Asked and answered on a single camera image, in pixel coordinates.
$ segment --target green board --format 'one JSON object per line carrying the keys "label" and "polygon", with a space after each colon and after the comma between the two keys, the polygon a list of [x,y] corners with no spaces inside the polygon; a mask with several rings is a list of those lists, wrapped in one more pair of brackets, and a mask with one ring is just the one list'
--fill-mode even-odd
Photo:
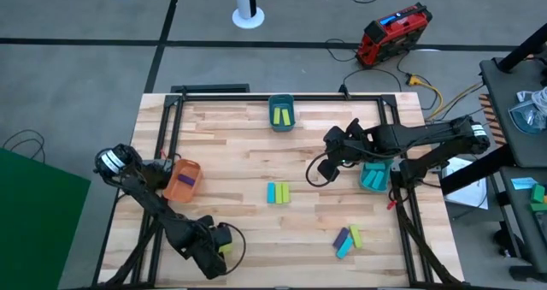
{"label": "green board", "polygon": [[4,289],[57,289],[90,184],[0,149]]}

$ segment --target wooden table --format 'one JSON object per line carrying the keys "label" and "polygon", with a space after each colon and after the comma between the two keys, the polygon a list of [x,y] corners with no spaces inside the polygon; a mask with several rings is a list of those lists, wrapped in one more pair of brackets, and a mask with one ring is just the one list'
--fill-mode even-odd
{"label": "wooden table", "polygon": [[[418,96],[396,95],[401,123],[424,124]],[[153,157],[164,98],[164,94],[145,94],[141,101],[131,145],[143,159]],[[239,227],[247,239],[247,255],[230,275],[207,281],[192,260],[185,261],[163,240],[158,287],[408,285],[397,217],[394,210],[386,209],[387,196],[363,191],[357,182],[358,167],[341,170],[338,179],[323,188],[304,179],[306,167],[324,151],[326,131],[334,125],[345,129],[356,117],[364,128],[378,125],[376,103],[295,102],[295,112],[294,130],[275,133],[268,123],[266,102],[184,103],[177,152],[201,164],[203,182],[192,203],[170,205],[190,218],[210,214],[215,222]],[[429,146],[416,147],[409,157],[429,150]],[[315,167],[310,175],[311,180],[323,180]],[[288,182],[290,204],[266,203],[269,181]],[[438,184],[433,175],[426,181]],[[420,186],[416,194],[427,243],[450,273],[462,280],[441,190]],[[108,280],[136,245],[142,214],[132,198],[117,204],[99,281]],[[339,260],[332,242],[349,224],[361,229],[363,248],[353,248]],[[235,232],[233,237],[229,268],[242,251],[241,239]],[[421,276],[414,242],[413,254]],[[146,275],[148,262],[144,263]]]}

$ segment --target black table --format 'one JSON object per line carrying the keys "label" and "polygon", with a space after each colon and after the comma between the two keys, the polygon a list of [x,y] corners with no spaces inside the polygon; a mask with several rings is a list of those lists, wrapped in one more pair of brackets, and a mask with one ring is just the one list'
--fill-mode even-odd
{"label": "black table", "polygon": [[500,205],[510,204],[513,208],[526,246],[526,250],[521,253],[526,253],[526,257],[532,262],[532,266],[513,266],[509,269],[509,273],[519,281],[524,281],[528,277],[547,281],[547,245],[530,209],[531,189],[515,190],[511,182],[513,178],[532,177],[539,183],[545,183],[547,182],[547,169],[501,167],[499,173],[505,185],[505,192],[498,194],[498,203]]}
{"label": "black table", "polygon": [[531,135],[519,131],[508,111],[518,103],[517,92],[543,89],[540,81],[544,65],[541,62],[527,60],[519,62],[510,73],[504,73],[497,68],[494,60],[481,62],[480,69],[507,144],[443,178],[440,183],[443,194],[448,194],[499,171],[506,191],[500,192],[497,187],[495,188],[497,202],[502,207],[512,205],[526,246],[525,250],[519,250],[507,211],[503,208],[503,221],[500,222],[500,226],[503,235],[510,239],[509,253],[516,257],[530,258],[532,262],[532,266],[511,267],[509,273],[516,280],[522,281],[532,277],[547,281],[547,245],[543,242],[542,234],[530,210],[530,190],[516,191],[511,182],[512,178],[528,176],[538,182],[547,182],[547,133]]}
{"label": "black table", "polygon": [[492,107],[507,144],[466,168],[443,178],[440,181],[443,194],[446,195],[492,175],[502,166],[547,168],[547,133],[531,135],[519,131],[508,112],[510,107],[518,103],[517,92],[543,89],[540,84],[543,68],[544,65],[541,62],[526,60],[518,63],[511,73],[504,73],[497,68],[493,60],[480,63],[483,81],[490,93]]}

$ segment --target purple block in bowl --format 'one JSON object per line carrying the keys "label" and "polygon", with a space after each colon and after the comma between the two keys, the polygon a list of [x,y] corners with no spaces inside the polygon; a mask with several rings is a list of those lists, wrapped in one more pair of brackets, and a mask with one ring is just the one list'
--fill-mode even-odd
{"label": "purple block in bowl", "polygon": [[179,179],[179,181],[181,182],[188,184],[189,186],[194,186],[194,184],[196,184],[196,181],[194,179],[187,177],[185,175],[179,175],[177,179]]}

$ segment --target red power station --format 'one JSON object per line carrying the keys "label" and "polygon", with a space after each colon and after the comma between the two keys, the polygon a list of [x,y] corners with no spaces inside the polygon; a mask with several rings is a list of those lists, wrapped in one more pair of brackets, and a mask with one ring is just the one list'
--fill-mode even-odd
{"label": "red power station", "polygon": [[372,21],[366,28],[357,60],[365,68],[409,50],[431,21],[427,7],[417,3],[392,15]]}

